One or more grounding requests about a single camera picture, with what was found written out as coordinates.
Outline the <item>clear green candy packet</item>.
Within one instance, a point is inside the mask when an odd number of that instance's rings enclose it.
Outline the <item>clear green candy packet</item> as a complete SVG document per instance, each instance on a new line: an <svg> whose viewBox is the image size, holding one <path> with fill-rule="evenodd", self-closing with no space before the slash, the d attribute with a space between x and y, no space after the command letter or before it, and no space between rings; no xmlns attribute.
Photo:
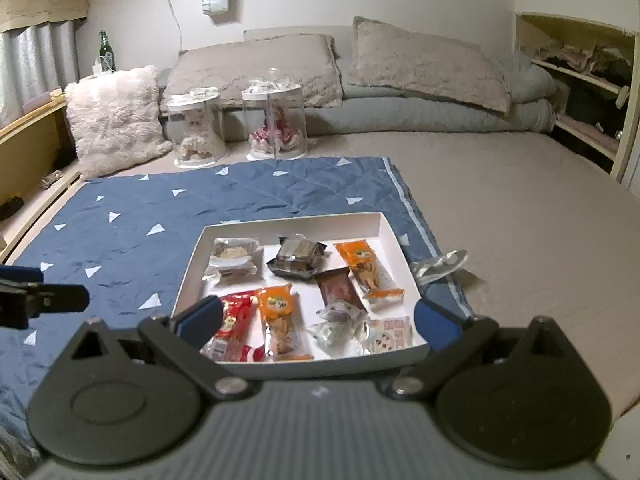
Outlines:
<svg viewBox="0 0 640 480"><path fill-rule="evenodd" d="M322 350L333 350L355 337L367 318L367 311L337 301L317 311L316 315L319 322L308 325L306 333Z"/></svg>

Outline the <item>small red snack packet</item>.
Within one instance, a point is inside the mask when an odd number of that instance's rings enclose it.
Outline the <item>small red snack packet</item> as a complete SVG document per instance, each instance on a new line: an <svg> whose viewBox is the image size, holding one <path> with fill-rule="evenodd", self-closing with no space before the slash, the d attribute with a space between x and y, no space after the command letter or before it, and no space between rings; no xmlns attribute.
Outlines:
<svg viewBox="0 0 640 480"><path fill-rule="evenodd" d="M265 347L251 347L247 344L242 348L240 361L247 363L262 362L265 359Z"/></svg>

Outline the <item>white printed snack sachet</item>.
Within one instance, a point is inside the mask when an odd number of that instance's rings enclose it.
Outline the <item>white printed snack sachet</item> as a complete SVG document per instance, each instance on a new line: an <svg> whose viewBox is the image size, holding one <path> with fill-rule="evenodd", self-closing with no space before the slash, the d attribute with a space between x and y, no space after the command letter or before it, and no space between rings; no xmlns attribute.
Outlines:
<svg viewBox="0 0 640 480"><path fill-rule="evenodd" d="M365 322L361 344L365 354L409 348L412 345L412 329L408 316L375 318Z"/></svg>

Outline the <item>blue quilted triangle blanket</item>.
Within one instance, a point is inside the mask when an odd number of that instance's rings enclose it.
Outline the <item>blue quilted triangle blanket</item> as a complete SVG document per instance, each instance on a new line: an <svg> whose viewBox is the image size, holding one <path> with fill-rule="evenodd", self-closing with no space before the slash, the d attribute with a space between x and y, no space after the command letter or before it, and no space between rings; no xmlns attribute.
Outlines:
<svg viewBox="0 0 640 480"><path fill-rule="evenodd" d="M320 157L91 179L18 257L47 283L87 287L86 313L1 329L1 431L34 448L27 404L85 318L111 328L169 314L206 226L380 212L408 263L435 257L436 238L387 157Z"/></svg>

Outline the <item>orange biscuit packet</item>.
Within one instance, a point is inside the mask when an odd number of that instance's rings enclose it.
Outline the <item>orange biscuit packet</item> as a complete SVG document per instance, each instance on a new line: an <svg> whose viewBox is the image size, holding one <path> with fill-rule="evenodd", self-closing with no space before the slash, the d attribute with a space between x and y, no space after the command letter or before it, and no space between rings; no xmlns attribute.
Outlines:
<svg viewBox="0 0 640 480"><path fill-rule="evenodd" d="M396 284L366 240L337 243L335 248L354 274L365 300L379 304L402 299L404 290Z"/></svg>
<svg viewBox="0 0 640 480"><path fill-rule="evenodd" d="M292 285L259 289L257 300L268 359L272 362L312 360L314 356L300 320Z"/></svg>

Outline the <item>grey folded duvet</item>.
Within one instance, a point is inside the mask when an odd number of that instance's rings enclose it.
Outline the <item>grey folded duvet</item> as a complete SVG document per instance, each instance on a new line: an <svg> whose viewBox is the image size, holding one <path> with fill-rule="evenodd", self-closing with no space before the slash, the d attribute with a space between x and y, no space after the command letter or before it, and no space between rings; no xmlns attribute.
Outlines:
<svg viewBox="0 0 640 480"><path fill-rule="evenodd" d="M339 107L307 107L305 119L311 136L381 131L545 132L553 128L555 114L545 98L515 103L503 115L468 104L383 91L377 96L343 98Z"/></svg>

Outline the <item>white shallow cardboard box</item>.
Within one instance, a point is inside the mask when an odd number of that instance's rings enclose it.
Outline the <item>white shallow cardboard box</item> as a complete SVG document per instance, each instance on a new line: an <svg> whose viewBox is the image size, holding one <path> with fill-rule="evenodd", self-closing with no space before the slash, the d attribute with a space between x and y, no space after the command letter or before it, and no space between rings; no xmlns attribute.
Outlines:
<svg viewBox="0 0 640 480"><path fill-rule="evenodd" d="M303 328L320 321L317 312L323 308L321 292L315 282L286 280L273 275L266 262L277 255L279 238L303 235L310 240L326 244L328 249L322 262L324 270L344 268L345 261L334 248L339 242L366 240L375 255L395 283L404 290L399 300L384 300L376 304L363 304L371 318L413 317L414 307L421 298L413 281L408 262L397 241L390 222L380 212L363 214L326 214L325 216L292 217L283 219L247 221L239 223L206 226L195 243L191 258L186 266L172 313L180 314L202 297L209 294L224 296L232 292L245 292L267 286L292 285L292 295L296 301L297 322ZM254 276L235 278L218 285L205 281L203 275L209 263L214 241L221 237L250 237L258 240L256 256L258 272ZM307 333L303 333L307 348L314 356L311 360L259 363L224 362L222 364L233 374L247 379L296 379L318 378L343 374L358 374L390 370L404 367L423 360L428 352L426 341L415 328L411 330L408 346L381 354L363 354L357 341L346 342L343 347L335 347L325 352L318 347Z"/></svg>

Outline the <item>fluffy white pillow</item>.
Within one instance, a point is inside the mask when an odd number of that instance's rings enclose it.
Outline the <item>fluffy white pillow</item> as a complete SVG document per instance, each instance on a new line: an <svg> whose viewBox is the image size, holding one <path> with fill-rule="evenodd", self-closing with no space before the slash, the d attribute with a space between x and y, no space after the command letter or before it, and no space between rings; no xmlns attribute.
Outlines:
<svg viewBox="0 0 640 480"><path fill-rule="evenodd" d="M84 177L116 174L172 150L160 124L158 76L147 65L66 86L66 118Z"/></svg>

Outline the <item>clear case white doll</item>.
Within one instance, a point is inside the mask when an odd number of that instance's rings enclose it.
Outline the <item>clear case white doll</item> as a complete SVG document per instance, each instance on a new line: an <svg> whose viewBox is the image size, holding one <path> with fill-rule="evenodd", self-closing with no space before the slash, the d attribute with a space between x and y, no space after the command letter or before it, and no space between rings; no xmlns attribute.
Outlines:
<svg viewBox="0 0 640 480"><path fill-rule="evenodd" d="M228 154L220 92L198 87L171 94L166 100L168 139L174 147L175 165L182 169L215 166Z"/></svg>

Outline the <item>clear case pink doll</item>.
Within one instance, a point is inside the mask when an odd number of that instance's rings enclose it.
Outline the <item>clear case pink doll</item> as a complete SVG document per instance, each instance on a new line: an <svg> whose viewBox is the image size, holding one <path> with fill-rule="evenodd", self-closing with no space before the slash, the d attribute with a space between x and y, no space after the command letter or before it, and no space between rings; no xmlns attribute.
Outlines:
<svg viewBox="0 0 640 480"><path fill-rule="evenodd" d="M302 86L270 67L241 92L249 160L298 159L308 151Z"/></svg>

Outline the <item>clear pastry cake packet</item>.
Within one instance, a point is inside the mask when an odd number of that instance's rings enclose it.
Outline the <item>clear pastry cake packet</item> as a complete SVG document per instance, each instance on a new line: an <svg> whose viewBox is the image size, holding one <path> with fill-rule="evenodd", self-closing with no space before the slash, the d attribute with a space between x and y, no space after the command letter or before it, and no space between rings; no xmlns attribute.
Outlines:
<svg viewBox="0 0 640 480"><path fill-rule="evenodd" d="M250 237L216 237L204 271L205 281L219 283L224 278L255 275L254 255L258 240Z"/></svg>

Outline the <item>brown chocolate packet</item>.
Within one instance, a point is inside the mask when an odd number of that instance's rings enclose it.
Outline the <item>brown chocolate packet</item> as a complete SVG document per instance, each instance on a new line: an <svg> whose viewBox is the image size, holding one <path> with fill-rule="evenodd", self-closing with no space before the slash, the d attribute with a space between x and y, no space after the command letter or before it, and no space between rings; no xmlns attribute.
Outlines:
<svg viewBox="0 0 640 480"><path fill-rule="evenodd" d="M366 310L349 278L349 268L318 273L314 280L320 289L326 307L340 302L341 304L350 304L360 311Z"/></svg>

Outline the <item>grey window curtain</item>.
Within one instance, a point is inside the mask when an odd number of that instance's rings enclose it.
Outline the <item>grey window curtain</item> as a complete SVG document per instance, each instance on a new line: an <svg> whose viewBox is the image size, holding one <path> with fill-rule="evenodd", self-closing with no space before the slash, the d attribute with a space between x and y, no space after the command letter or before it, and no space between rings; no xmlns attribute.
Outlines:
<svg viewBox="0 0 640 480"><path fill-rule="evenodd" d="M1 127L25 114L25 105L78 81L76 25L43 23L1 34Z"/></svg>

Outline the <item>green glass bottle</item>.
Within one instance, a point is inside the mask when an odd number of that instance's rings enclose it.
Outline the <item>green glass bottle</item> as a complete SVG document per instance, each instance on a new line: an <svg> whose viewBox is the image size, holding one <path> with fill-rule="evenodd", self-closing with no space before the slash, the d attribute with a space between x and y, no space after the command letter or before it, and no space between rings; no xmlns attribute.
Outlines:
<svg viewBox="0 0 640 480"><path fill-rule="evenodd" d="M114 72L116 70L115 55L105 30L100 31L99 57L104 72Z"/></svg>

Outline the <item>dark brownie cake packet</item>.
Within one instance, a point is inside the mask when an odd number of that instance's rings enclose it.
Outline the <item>dark brownie cake packet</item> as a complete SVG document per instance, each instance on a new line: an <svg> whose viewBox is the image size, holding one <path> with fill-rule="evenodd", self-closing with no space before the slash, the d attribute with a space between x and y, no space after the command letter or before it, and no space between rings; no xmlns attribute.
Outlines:
<svg viewBox="0 0 640 480"><path fill-rule="evenodd" d="M326 244L299 234L280 236L279 243L277 255L266 263L273 274L308 281L320 272Z"/></svg>

